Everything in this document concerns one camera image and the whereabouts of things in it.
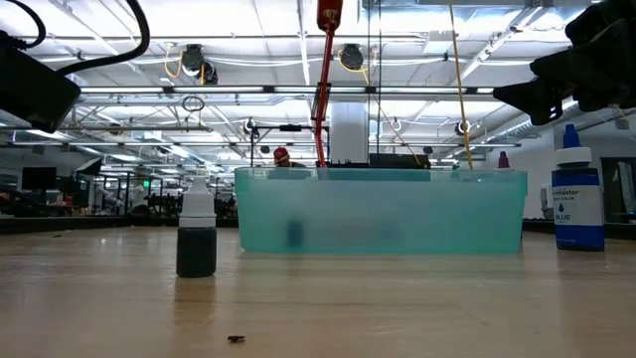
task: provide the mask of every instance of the red hat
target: red hat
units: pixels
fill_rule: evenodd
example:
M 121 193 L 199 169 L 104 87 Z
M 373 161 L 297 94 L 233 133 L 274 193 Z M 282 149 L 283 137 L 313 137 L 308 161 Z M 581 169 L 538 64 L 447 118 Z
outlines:
M 284 159 L 286 156 L 289 156 L 289 152 L 287 152 L 287 149 L 285 149 L 283 147 L 278 147 L 278 148 L 276 148 L 276 150 L 274 150 L 274 159 L 275 160 Z

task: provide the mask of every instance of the blue bottle cap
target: blue bottle cap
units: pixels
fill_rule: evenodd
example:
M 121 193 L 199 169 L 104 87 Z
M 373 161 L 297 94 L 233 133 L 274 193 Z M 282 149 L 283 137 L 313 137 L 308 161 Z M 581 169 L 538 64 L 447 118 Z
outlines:
M 574 124 L 567 124 L 565 126 L 565 133 L 563 134 L 563 148 L 577 148 L 580 147 L 580 139 Z

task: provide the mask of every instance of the blue bottle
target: blue bottle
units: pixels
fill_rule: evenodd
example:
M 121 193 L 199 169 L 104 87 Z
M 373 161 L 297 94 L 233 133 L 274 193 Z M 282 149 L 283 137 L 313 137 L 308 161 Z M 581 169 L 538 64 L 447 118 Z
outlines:
M 556 151 L 553 171 L 556 247 L 559 250 L 604 251 L 605 234 L 598 171 L 590 168 L 591 150 L 581 147 L 573 124 L 565 127 L 563 149 Z

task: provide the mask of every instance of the yellow wire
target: yellow wire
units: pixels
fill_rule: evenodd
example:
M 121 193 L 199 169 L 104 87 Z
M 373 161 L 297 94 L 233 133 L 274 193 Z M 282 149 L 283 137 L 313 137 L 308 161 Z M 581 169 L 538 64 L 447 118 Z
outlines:
M 367 75 L 367 71 L 369 70 L 369 66 L 367 66 L 365 69 L 359 69 L 359 70 L 347 69 L 345 67 L 345 65 L 343 65 L 343 63 L 342 63 L 342 61 L 340 59 L 341 55 L 342 55 L 342 50 L 340 50 L 338 52 L 338 63 L 340 63 L 340 66 L 342 66 L 343 69 L 345 69 L 345 70 L 347 70 L 349 72 L 362 73 L 362 76 L 365 78 L 365 82 L 367 83 L 367 86 L 370 86 L 371 82 L 369 81 L 369 76 Z M 377 55 L 378 55 L 378 53 L 374 53 L 374 62 L 376 61 L 376 56 Z M 413 158 L 415 158 L 415 162 L 417 163 L 417 165 L 420 166 L 420 167 L 423 167 L 423 165 L 419 162 L 419 158 L 417 158 L 417 154 L 415 154 L 415 152 L 410 148 L 410 146 L 406 145 L 406 142 L 404 141 L 404 139 L 401 137 L 401 135 L 399 135 L 398 131 L 391 124 L 391 120 L 389 119 L 389 117 L 385 113 L 385 110 L 382 109 L 382 106 L 380 105 L 380 101 L 378 100 L 378 98 L 376 97 L 375 94 L 374 94 L 374 99 L 376 100 L 376 103 L 378 104 L 378 109 L 380 110 L 380 112 L 384 116 L 385 121 L 389 124 L 389 127 L 394 131 L 394 133 L 396 134 L 397 138 L 399 138 L 399 140 L 406 147 L 406 149 L 408 149 L 408 151 L 413 155 Z
M 181 60 L 183 59 L 183 51 L 181 53 L 179 53 L 179 68 L 177 69 L 177 74 L 173 74 L 170 72 L 170 69 L 168 69 L 168 56 L 170 55 L 170 49 L 172 48 L 172 44 L 168 44 L 168 49 L 166 49 L 166 58 L 163 62 L 163 68 L 164 70 L 166 70 L 166 74 L 168 74 L 168 76 L 170 76 L 173 79 L 176 79 L 177 77 L 179 77 L 179 75 L 181 75 Z
M 450 8 L 450 25 L 453 30 L 453 50 L 455 51 L 455 73 L 457 74 L 457 88 L 459 89 L 459 106 L 461 107 L 461 127 L 464 131 L 464 145 L 468 156 L 468 166 L 473 170 L 473 157 L 470 154 L 470 138 L 468 137 L 468 123 L 466 122 L 466 111 L 464 110 L 464 93 L 461 87 L 461 76 L 459 74 L 459 55 L 457 54 L 457 33 L 455 32 L 455 15 L 453 14 L 453 4 L 448 4 Z

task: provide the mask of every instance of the black cable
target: black cable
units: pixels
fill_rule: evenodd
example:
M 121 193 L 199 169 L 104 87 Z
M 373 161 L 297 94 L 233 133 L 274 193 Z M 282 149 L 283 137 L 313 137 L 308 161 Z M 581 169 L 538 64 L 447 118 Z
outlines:
M 33 21 L 35 21 L 36 25 L 38 26 L 38 37 L 36 38 L 36 41 L 34 41 L 33 43 L 27 44 L 27 42 L 24 40 L 16 39 L 9 35 L 4 35 L 6 33 L 3 31 L 0 31 L 0 45 L 2 45 L 1 43 L 2 35 L 4 35 L 4 37 L 8 40 L 7 42 L 9 46 L 19 50 L 23 50 L 23 51 L 27 49 L 33 49 L 34 47 L 42 44 L 44 39 L 47 37 L 47 28 L 46 26 L 44 26 L 44 22 L 42 22 L 42 19 L 40 18 L 40 16 L 38 16 L 38 14 L 36 14 L 36 12 L 33 11 L 33 9 L 31 9 L 29 6 L 21 3 L 18 0 L 6 0 L 6 1 L 12 4 L 15 4 L 16 6 L 24 10 L 27 14 L 29 14 L 29 16 L 31 16 Z
M 206 103 L 196 95 L 188 95 L 183 98 L 181 106 L 189 112 L 202 111 L 206 107 Z
M 143 55 L 146 50 L 148 50 L 148 46 L 150 46 L 150 28 L 148 27 L 148 20 L 146 20 L 146 15 L 143 13 L 143 10 L 141 9 L 141 6 L 139 6 L 137 0 L 126 0 L 126 2 L 128 3 L 128 6 L 130 6 L 132 13 L 137 19 L 137 23 L 139 24 L 139 31 L 141 33 L 141 41 L 139 42 L 139 45 L 132 51 L 129 51 L 125 54 L 68 65 L 59 69 L 58 74 L 66 76 L 79 71 L 119 64 L 122 62 L 133 60 Z

